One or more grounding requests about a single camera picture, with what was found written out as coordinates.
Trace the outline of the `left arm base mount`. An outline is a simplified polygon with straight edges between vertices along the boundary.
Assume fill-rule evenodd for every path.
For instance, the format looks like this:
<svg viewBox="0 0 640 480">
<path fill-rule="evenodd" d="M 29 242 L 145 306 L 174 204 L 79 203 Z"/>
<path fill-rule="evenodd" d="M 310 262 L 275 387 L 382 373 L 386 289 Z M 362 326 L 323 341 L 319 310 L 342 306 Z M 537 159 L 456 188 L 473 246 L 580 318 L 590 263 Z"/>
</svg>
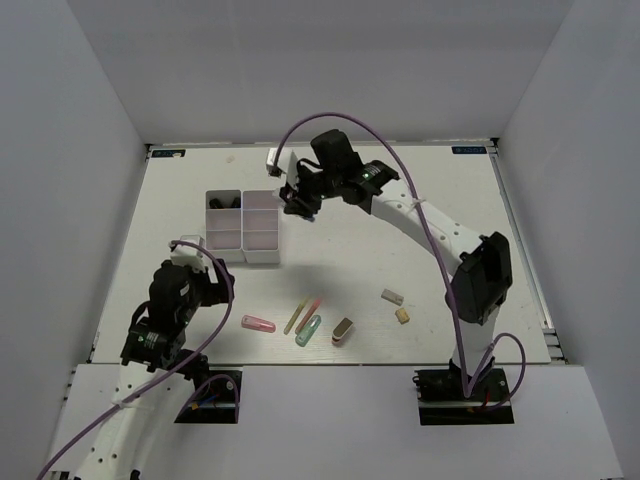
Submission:
<svg viewBox="0 0 640 480">
<path fill-rule="evenodd" d="M 180 410 L 177 424 L 233 425 L 238 423 L 243 380 L 241 368 L 212 368 L 204 387 Z"/>
</svg>

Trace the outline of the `pink correction tape dispenser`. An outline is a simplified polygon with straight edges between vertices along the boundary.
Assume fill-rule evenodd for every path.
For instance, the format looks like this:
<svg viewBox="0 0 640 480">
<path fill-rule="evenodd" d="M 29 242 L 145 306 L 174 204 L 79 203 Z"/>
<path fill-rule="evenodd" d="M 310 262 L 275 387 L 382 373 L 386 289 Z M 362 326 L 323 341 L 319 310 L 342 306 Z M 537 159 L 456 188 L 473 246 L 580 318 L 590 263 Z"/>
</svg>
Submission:
<svg viewBox="0 0 640 480">
<path fill-rule="evenodd" d="M 241 326 L 245 329 L 264 333 L 274 333 L 276 331 L 276 325 L 273 322 L 251 315 L 242 317 Z"/>
</svg>

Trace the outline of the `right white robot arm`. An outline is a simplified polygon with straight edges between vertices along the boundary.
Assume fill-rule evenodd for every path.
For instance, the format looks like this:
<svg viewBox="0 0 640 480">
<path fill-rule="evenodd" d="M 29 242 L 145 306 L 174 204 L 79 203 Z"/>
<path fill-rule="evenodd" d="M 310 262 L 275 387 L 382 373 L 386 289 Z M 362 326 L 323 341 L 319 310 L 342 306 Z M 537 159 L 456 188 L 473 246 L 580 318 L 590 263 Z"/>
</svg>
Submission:
<svg viewBox="0 0 640 480">
<path fill-rule="evenodd" d="M 346 134 L 327 131 L 311 142 L 316 159 L 289 148 L 269 151 L 266 168 L 284 177 L 278 196 L 287 215 L 314 220 L 324 201 L 338 198 L 395 227 L 436 260 L 454 323 L 451 384 L 472 399 L 488 385 L 498 312 L 513 283 L 510 245 L 504 235 L 482 235 L 460 225 L 417 195 L 404 165 L 364 162 Z"/>
</svg>

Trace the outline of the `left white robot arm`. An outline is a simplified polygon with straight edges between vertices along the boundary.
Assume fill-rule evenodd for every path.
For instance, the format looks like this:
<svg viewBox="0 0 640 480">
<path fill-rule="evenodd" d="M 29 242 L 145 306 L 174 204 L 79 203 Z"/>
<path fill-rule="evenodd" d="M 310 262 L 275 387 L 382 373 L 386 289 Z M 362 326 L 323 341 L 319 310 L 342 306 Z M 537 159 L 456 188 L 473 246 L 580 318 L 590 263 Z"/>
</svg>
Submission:
<svg viewBox="0 0 640 480">
<path fill-rule="evenodd" d="M 160 434 L 180 414 L 185 396 L 199 399 L 212 373 L 202 352 L 185 348 L 186 329 L 200 308 L 230 305 L 235 279 L 225 262 L 201 257 L 164 261 L 148 298 L 134 312 L 121 352 L 112 408 L 74 476 L 141 479 Z"/>
</svg>

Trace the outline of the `brown white stamp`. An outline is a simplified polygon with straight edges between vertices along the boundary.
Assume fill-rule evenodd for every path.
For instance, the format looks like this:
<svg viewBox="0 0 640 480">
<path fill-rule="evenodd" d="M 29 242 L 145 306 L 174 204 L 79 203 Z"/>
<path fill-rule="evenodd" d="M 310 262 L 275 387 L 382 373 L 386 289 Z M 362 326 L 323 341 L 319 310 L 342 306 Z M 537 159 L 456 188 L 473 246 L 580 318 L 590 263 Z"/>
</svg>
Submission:
<svg viewBox="0 0 640 480">
<path fill-rule="evenodd" d="M 350 331 L 352 330 L 353 326 L 354 326 L 354 322 L 352 320 L 350 320 L 347 317 L 343 318 L 332 331 L 332 335 L 331 335 L 332 344 L 338 345 L 341 342 L 343 342 L 350 334 Z"/>
</svg>

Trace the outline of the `right white compartment organizer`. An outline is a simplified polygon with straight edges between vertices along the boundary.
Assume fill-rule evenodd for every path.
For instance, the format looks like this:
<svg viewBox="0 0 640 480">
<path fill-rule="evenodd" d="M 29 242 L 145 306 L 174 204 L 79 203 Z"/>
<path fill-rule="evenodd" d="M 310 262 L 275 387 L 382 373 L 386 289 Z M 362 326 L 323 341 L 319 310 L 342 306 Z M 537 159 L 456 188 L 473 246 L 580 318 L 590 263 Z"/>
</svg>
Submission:
<svg viewBox="0 0 640 480">
<path fill-rule="evenodd" d="M 242 193 L 242 250 L 249 264 L 280 263 L 279 202 L 271 190 Z"/>
</svg>

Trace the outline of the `blue table label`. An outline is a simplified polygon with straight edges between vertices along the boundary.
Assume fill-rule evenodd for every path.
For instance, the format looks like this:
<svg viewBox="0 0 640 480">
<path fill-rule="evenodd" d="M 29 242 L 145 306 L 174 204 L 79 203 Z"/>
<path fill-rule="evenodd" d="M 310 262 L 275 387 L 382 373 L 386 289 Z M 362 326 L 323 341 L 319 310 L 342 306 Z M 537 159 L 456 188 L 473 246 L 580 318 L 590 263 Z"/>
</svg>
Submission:
<svg viewBox="0 0 640 480">
<path fill-rule="evenodd" d="M 151 152 L 152 158 L 182 158 L 186 154 L 185 149 L 156 149 Z"/>
<path fill-rule="evenodd" d="M 487 150 L 485 146 L 476 145 L 455 145 L 451 147 L 454 155 L 486 155 Z"/>
</svg>

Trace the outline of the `white compartment organizer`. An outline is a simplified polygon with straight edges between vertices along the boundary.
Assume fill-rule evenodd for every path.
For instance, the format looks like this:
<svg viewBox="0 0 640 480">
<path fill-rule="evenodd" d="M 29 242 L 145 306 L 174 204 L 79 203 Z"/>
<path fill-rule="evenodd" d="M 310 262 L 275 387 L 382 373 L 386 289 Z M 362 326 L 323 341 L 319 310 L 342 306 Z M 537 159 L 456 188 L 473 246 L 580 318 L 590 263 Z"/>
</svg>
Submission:
<svg viewBox="0 0 640 480">
<path fill-rule="evenodd" d="M 242 193 L 242 250 L 249 264 L 280 263 L 279 202 L 271 190 Z"/>
<path fill-rule="evenodd" d="M 213 197 L 232 199 L 240 190 L 208 190 L 205 192 L 205 244 L 216 257 L 227 263 L 244 263 L 242 251 L 242 210 L 212 210 L 208 202 Z"/>
</svg>

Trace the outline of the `left white compartment organizer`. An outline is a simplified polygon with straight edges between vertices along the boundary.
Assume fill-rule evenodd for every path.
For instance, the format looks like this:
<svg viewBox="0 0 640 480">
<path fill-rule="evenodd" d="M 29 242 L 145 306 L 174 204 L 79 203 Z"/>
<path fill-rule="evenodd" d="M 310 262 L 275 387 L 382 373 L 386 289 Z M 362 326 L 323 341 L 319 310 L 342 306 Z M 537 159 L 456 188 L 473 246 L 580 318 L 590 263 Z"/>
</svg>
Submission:
<svg viewBox="0 0 640 480">
<path fill-rule="evenodd" d="M 208 190 L 205 192 L 205 244 L 216 257 L 227 263 L 244 263 L 242 251 L 242 210 L 212 210 L 208 202 L 213 197 L 232 199 L 240 190 Z"/>
</svg>

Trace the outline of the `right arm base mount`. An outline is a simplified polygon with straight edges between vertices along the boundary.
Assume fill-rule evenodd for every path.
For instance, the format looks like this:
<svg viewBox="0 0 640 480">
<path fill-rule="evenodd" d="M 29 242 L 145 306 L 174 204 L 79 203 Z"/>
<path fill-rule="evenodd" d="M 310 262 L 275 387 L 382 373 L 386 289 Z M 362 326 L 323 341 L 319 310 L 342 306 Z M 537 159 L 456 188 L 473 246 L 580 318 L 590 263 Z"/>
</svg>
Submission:
<svg viewBox="0 0 640 480">
<path fill-rule="evenodd" d="M 505 372 L 492 369 L 465 398 L 461 381 L 449 369 L 416 370 L 421 426 L 511 425 L 515 423 Z"/>
</svg>

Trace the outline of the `green correction tape dispenser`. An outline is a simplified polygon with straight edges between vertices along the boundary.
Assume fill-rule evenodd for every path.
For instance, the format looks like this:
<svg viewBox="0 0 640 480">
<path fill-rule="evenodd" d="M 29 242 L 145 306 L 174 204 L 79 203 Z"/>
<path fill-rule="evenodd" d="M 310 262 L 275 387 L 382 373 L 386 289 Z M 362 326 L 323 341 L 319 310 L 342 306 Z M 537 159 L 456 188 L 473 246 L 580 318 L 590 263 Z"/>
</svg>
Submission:
<svg viewBox="0 0 640 480">
<path fill-rule="evenodd" d="M 296 335 L 295 343 L 300 347 L 305 347 L 313 337 L 322 322 L 320 315 L 313 315 L 302 330 Z"/>
</svg>

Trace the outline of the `left blue table label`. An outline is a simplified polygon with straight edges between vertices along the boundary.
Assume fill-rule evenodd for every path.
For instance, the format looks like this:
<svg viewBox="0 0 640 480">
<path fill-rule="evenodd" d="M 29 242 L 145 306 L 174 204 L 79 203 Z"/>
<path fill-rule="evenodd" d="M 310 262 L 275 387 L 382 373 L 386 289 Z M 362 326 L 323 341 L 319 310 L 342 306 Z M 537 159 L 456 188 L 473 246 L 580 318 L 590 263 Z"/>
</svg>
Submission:
<svg viewBox="0 0 640 480">
<path fill-rule="evenodd" d="M 151 152 L 152 158 L 182 158 L 186 154 L 185 149 L 156 149 Z"/>
</svg>

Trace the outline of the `green black highlighter marker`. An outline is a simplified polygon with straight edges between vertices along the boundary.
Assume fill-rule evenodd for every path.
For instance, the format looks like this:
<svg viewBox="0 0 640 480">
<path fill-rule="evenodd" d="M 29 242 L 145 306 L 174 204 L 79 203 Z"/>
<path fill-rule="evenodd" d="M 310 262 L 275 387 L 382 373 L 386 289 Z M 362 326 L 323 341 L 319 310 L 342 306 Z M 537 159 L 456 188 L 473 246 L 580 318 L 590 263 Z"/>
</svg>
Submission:
<svg viewBox="0 0 640 480">
<path fill-rule="evenodd" d="M 208 206 L 212 210 L 240 209 L 241 198 L 239 196 L 233 197 L 232 199 L 213 197 L 209 200 Z"/>
</svg>

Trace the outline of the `orange highlighter pen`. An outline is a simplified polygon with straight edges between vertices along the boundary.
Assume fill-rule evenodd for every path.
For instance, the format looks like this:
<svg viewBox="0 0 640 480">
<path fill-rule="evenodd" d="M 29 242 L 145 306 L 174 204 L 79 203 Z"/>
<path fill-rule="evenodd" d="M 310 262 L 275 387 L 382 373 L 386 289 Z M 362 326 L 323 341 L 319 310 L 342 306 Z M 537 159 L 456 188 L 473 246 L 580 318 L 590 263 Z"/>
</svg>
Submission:
<svg viewBox="0 0 640 480">
<path fill-rule="evenodd" d="M 311 317 L 315 314 L 316 310 L 319 308 L 321 303 L 322 303 L 322 299 L 321 298 L 317 298 L 317 299 L 314 300 L 314 302 L 311 304 L 311 306 L 309 307 L 309 309 L 305 313 L 304 317 L 302 318 L 301 322 L 296 327 L 296 329 L 295 329 L 295 333 L 296 334 L 299 334 L 304 329 L 304 327 L 309 322 Z"/>
</svg>

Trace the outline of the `yellow highlighter pen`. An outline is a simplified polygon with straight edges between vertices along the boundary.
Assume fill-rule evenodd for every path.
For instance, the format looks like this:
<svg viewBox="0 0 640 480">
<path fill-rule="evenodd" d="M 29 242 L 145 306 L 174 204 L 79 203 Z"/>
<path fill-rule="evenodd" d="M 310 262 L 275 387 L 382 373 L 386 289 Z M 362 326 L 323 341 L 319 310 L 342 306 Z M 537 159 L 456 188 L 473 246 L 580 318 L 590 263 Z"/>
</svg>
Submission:
<svg viewBox="0 0 640 480">
<path fill-rule="evenodd" d="M 294 310 L 291 318 L 289 319 L 289 321 L 287 322 L 287 324 L 284 327 L 283 333 L 285 335 L 288 335 L 289 332 L 291 331 L 291 329 L 293 328 L 293 326 L 295 325 L 297 319 L 299 318 L 300 314 L 302 313 L 302 311 L 304 310 L 305 306 L 307 305 L 307 303 L 309 302 L 310 298 L 309 297 L 305 297 L 296 307 L 296 309 Z"/>
</svg>

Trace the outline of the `right blue table label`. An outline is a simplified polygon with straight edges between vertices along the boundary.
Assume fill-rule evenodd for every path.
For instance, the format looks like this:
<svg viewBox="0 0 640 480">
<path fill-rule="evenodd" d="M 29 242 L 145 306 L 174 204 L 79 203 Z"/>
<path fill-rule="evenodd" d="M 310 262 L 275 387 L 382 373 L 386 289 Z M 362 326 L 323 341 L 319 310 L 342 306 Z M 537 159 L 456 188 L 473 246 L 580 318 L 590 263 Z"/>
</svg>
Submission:
<svg viewBox="0 0 640 480">
<path fill-rule="evenodd" d="M 485 146 L 476 145 L 455 145 L 451 147 L 454 155 L 486 155 L 487 150 Z"/>
</svg>

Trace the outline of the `small yellow eraser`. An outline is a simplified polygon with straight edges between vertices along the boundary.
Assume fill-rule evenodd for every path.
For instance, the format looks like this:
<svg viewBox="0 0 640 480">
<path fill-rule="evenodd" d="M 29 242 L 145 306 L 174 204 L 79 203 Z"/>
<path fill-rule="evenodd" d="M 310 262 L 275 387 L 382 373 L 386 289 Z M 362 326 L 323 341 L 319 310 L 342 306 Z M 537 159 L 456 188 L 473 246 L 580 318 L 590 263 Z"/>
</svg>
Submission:
<svg viewBox="0 0 640 480">
<path fill-rule="evenodd" d="M 406 323 L 408 323 L 410 321 L 410 316 L 409 316 L 407 310 L 404 309 L 404 308 L 397 309 L 395 311 L 395 316 L 396 316 L 398 322 L 401 325 L 404 325 L 404 324 L 406 324 Z"/>
</svg>

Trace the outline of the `white dirty eraser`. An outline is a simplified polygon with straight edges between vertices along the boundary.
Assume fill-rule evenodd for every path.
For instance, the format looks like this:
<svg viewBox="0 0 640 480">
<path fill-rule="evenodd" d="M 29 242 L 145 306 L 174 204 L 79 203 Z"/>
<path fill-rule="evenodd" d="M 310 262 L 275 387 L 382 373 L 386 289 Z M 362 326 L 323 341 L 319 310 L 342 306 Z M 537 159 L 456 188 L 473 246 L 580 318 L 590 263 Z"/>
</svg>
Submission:
<svg viewBox="0 0 640 480">
<path fill-rule="evenodd" d="M 384 289 L 382 291 L 381 298 L 397 306 L 402 306 L 404 303 L 404 297 L 402 295 L 389 289 Z"/>
</svg>

